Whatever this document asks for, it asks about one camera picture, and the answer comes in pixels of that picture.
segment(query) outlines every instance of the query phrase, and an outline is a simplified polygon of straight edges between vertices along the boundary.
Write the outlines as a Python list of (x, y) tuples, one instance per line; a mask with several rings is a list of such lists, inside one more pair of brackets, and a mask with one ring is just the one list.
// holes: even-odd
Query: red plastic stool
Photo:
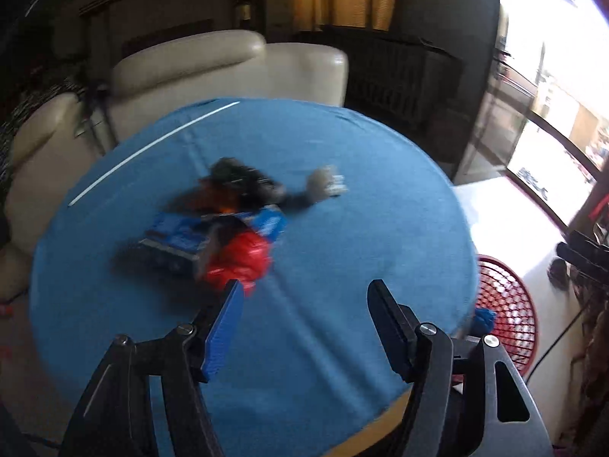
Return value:
[(497, 313), (495, 335), (523, 376), (537, 351), (537, 314), (529, 291), (514, 271), (500, 260), (478, 256), (480, 291), (477, 308)]

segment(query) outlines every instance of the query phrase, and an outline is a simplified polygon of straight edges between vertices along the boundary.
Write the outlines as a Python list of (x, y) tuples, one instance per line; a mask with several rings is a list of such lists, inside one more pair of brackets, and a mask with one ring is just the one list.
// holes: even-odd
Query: white strip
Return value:
[(90, 186), (88, 186), (85, 190), (83, 190), (78, 196), (76, 196), (74, 199), (72, 199), (70, 201), (70, 203), (68, 204), (68, 206), (72, 206), (74, 203), (78, 202), (78, 200), (80, 198), (82, 198), (87, 192), (89, 192), (91, 189), (93, 189), (93, 187), (95, 187), (97, 184), (99, 184), (102, 180), (104, 180), (105, 178), (107, 178), (110, 175), (112, 175), (120, 167), (126, 165), (132, 159), (134, 159), (135, 157), (141, 155), (144, 151), (146, 151), (147, 149), (150, 149), (155, 144), (158, 144), (159, 142), (164, 141), (168, 137), (173, 136), (175, 133), (179, 132), (182, 129), (185, 129), (188, 126), (191, 126), (193, 123), (196, 123), (199, 120), (203, 120), (204, 118), (211, 117), (214, 113), (218, 113), (219, 111), (222, 111), (223, 109), (227, 109), (227, 108), (230, 108), (231, 106), (238, 105), (238, 104), (239, 104), (239, 102), (235, 101), (234, 103), (230, 103), (229, 105), (222, 106), (221, 108), (215, 109), (214, 111), (210, 111), (209, 113), (206, 113), (205, 115), (201, 115), (199, 118), (195, 118), (194, 120), (191, 120), (188, 123), (185, 123), (184, 125), (181, 125), (178, 128), (173, 129), (171, 132), (167, 132), (164, 136), (159, 137), (156, 141), (152, 141), (150, 144), (145, 145), (142, 149), (137, 150), (133, 155), (131, 155), (130, 157), (125, 158), (123, 161), (121, 161), (114, 168), (112, 168), (111, 170), (108, 170), (105, 174), (103, 174), (101, 177), (99, 177), (95, 182), (93, 182)]

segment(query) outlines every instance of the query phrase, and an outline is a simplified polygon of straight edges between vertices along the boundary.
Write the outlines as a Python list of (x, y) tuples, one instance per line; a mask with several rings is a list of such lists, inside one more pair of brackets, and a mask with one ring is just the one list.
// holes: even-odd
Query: orange object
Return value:
[(238, 213), (239, 194), (237, 192), (222, 184), (214, 183), (209, 178), (201, 178), (199, 184), (199, 192), (190, 202), (190, 209), (222, 214)]
[(253, 230), (234, 237), (207, 265), (205, 280), (216, 290), (223, 290), (229, 280), (239, 280), (250, 296), (254, 281), (264, 276), (272, 259), (270, 243)]

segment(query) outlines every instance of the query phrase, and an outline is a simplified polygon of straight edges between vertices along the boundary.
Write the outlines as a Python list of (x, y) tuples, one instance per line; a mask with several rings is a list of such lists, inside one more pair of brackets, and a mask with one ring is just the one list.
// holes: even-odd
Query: metal screw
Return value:
[(187, 336), (194, 331), (194, 326), (192, 326), (190, 323), (182, 323), (182, 325), (179, 325), (175, 331), (178, 332), (178, 335)]
[(486, 335), (484, 337), (484, 343), (487, 344), (489, 347), (498, 347), (499, 339), (495, 337), (495, 335)]
[(431, 323), (422, 323), (420, 328), (421, 332), (425, 335), (435, 335), (436, 333), (438, 333), (438, 329)]
[(129, 341), (129, 337), (125, 334), (120, 334), (115, 337), (116, 345), (126, 345), (128, 341)]

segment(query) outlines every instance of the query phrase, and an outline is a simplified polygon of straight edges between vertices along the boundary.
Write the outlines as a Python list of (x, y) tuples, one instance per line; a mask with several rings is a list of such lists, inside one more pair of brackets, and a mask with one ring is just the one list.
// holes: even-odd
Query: black cable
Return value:
[(15, 299), (18, 299), (19, 297), (23, 296), (24, 294), (26, 294), (28, 292), (29, 292), (29, 289), (23, 289), (21, 292), (18, 292), (17, 294), (15, 294), (10, 299), (0, 301), (0, 306), (8, 306), (12, 302), (14, 302)]
[(537, 368), (539, 367), (539, 365), (541, 364), (541, 362), (547, 357), (548, 354), (550, 354), (550, 351), (556, 346), (556, 344), (559, 343), (560, 339), (562, 337), (564, 337), (564, 335), (571, 329), (571, 327), (575, 324), (575, 322), (577, 321), (577, 319), (582, 315), (582, 313), (586, 310), (586, 308), (588, 307), (588, 304), (590, 304), (590, 300), (592, 299), (592, 296), (590, 296), (590, 298), (588, 298), (588, 300), (586, 301), (586, 304), (584, 304), (582, 306), (582, 309), (579, 310), (579, 313), (577, 313), (575, 315), (575, 317), (571, 320), (571, 323), (569, 323), (566, 328), (563, 330), (563, 332), (558, 335), (558, 338), (556, 338), (555, 341), (553, 341), (552, 345), (550, 345), (550, 347), (548, 347), (548, 349), (543, 353), (543, 356), (541, 356), (541, 359), (539, 361), (537, 361), (535, 363), (535, 365), (533, 366), (533, 369), (531, 370), (531, 372), (529, 373), (529, 376), (527, 376), (527, 379), (525, 381), (525, 384), (529, 384), (529, 380), (531, 379), (531, 376), (533, 376), (533, 373), (535, 373), (535, 371), (537, 370)]
[(52, 442), (51, 440), (47, 440), (46, 438), (42, 438), (38, 435), (33, 435), (31, 433), (22, 433), (23, 438), (32, 443), (39, 443), (40, 445), (44, 445), (45, 447), (49, 447), (50, 449), (59, 450), (62, 446), (57, 442)]

